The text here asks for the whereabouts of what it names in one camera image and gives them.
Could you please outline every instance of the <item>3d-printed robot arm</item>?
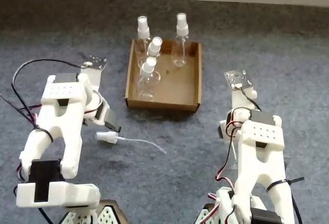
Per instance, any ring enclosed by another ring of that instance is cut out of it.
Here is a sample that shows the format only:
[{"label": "3d-printed robot arm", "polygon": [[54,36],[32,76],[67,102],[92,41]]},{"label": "3d-printed robot arm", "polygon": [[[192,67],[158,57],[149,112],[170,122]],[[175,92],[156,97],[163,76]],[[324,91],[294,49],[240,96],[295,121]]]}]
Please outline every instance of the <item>3d-printed robot arm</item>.
[{"label": "3d-printed robot arm", "polygon": [[[41,99],[42,107],[36,118],[40,129],[30,133],[20,155],[27,182],[17,186],[17,206],[94,209],[99,204],[100,192],[95,185],[71,184],[64,180],[77,175],[83,123],[105,125],[120,131],[109,104],[98,92],[101,71],[105,66],[97,65],[100,60],[105,59],[86,62],[84,65],[88,66],[88,70],[83,69],[81,73],[60,73],[48,77]],[[63,158],[40,160],[50,143],[58,137],[62,137],[65,143]]]},{"label": "3d-printed robot arm", "polygon": [[[222,187],[216,194],[208,194],[215,205],[213,209],[205,207],[195,223],[295,224],[291,181],[285,175],[282,120],[261,111],[255,103],[257,93],[246,71],[226,72],[225,76],[232,88],[232,109],[227,119],[220,122],[218,133],[232,146],[238,159],[238,177],[234,187]],[[226,164],[227,161],[216,180],[222,179],[219,175]],[[275,212],[268,211],[261,199],[251,194],[256,183],[267,188]]]}]

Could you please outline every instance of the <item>open cardboard tray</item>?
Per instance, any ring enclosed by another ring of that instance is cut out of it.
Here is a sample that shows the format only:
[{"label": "open cardboard tray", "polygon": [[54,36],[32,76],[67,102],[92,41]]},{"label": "open cardboard tray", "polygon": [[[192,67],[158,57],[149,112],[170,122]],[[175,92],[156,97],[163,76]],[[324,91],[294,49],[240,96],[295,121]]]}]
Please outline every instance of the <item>open cardboard tray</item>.
[{"label": "open cardboard tray", "polygon": [[161,81],[153,87],[154,101],[140,100],[136,83],[139,78],[138,61],[135,54],[135,41],[132,41],[127,85],[126,104],[129,108],[159,108],[197,111],[202,95],[201,44],[191,43],[187,64],[176,67],[171,61],[170,40],[163,40],[161,56],[155,70],[161,75]]}]

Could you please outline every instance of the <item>mounting plate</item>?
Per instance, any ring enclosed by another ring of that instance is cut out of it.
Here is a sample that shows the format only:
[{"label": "mounting plate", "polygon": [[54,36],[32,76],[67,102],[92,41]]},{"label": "mounting plate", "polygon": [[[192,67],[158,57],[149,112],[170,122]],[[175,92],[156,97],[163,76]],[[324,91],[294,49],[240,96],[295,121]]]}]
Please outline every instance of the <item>mounting plate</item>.
[{"label": "mounting plate", "polygon": [[106,64],[106,58],[90,55],[89,59],[86,59],[82,66],[102,71]]},{"label": "mounting plate", "polygon": [[245,70],[227,71],[224,73],[227,83],[232,89],[251,87],[252,83]]}]

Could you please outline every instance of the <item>spray nozzle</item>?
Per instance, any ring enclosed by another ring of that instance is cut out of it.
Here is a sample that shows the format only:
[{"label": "spray nozzle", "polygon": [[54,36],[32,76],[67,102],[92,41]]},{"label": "spray nozzle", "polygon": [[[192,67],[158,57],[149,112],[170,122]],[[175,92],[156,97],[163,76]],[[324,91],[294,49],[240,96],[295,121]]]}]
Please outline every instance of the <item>spray nozzle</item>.
[{"label": "spray nozzle", "polygon": [[148,56],[156,57],[160,53],[162,39],[158,36],[154,37],[148,46]]},{"label": "spray nozzle", "polygon": [[176,31],[178,36],[186,36],[189,34],[189,25],[187,23],[186,14],[177,14],[177,26]]},{"label": "spray nozzle", "polygon": [[147,39],[150,37],[150,28],[148,26],[148,18],[146,16],[140,16],[137,19],[138,22],[138,38]]},{"label": "spray nozzle", "polygon": [[154,57],[148,57],[140,68],[140,74],[144,77],[149,77],[154,72],[156,65],[156,59]]}]

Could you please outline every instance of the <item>carpet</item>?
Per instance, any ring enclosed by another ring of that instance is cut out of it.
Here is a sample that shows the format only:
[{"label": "carpet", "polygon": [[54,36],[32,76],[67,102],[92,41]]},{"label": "carpet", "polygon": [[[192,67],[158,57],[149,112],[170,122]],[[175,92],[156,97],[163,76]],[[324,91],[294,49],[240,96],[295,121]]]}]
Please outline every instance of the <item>carpet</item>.
[{"label": "carpet", "polygon": [[[149,18],[151,34],[175,36],[176,14],[185,12],[190,37],[203,46],[203,102],[193,115],[129,110],[124,101],[131,39],[137,17]],[[223,72],[246,69],[264,111],[283,120],[287,178],[305,176],[292,192],[304,223],[327,223],[329,175],[326,144],[329,120],[329,9],[298,6],[164,0],[0,0],[1,94],[19,106],[11,88],[14,71],[38,58],[81,63],[79,52],[107,57],[101,94],[118,115],[121,135],[156,142],[164,155],[143,143],[95,141],[82,129],[82,152],[74,183],[94,183],[102,199],[114,199],[132,224],[193,223],[208,192],[224,183],[214,175],[227,145],[217,126],[231,108]],[[29,105],[38,104],[48,75],[74,72],[41,62],[20,73],[17,88]],[[0,102],[0,222],[45,223],[36,209],[19,209],[12,194],[29,125]],[[45,158],[63,155],[57,140]],[[225,175],[235,180],[236,171]],[[265,189],[257,186],[270,209]],[[57,223],[61,208],[45,208]]]}]

